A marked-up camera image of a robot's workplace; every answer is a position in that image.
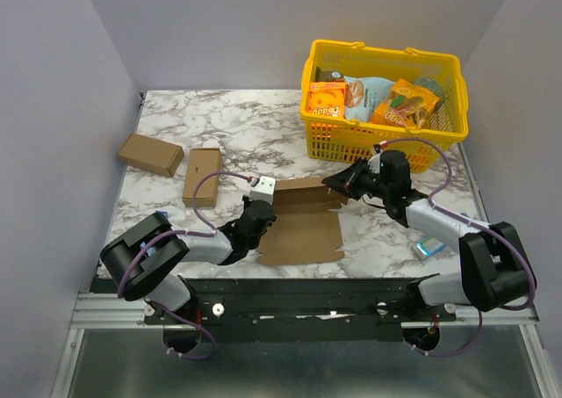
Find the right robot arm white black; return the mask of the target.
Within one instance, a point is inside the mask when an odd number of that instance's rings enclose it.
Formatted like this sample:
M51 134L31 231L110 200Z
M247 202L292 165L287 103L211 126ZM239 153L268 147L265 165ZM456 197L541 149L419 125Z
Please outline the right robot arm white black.
M444 304L469 305L482 312L530 297L535 278L513 226L489 225L441 208L412 186L406 155L382 151L360 158L322 183L342 196L381 199L386 214L406 228L432 236L458 253L457 273L431 275L410 283L404 309L421 321Z

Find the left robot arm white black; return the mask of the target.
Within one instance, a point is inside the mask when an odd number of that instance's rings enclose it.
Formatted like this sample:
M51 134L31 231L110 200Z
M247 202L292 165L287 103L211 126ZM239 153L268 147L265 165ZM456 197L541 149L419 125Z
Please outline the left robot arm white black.
M173 229L161 213L152 213L108 243L100 260L127 301L148 299L164 307L173 322L188 322L195 310L187 282L173 275L181 262L230 265L255 250L275 222L273 206L263 200L244 200L239 218L213 233L196 235Z

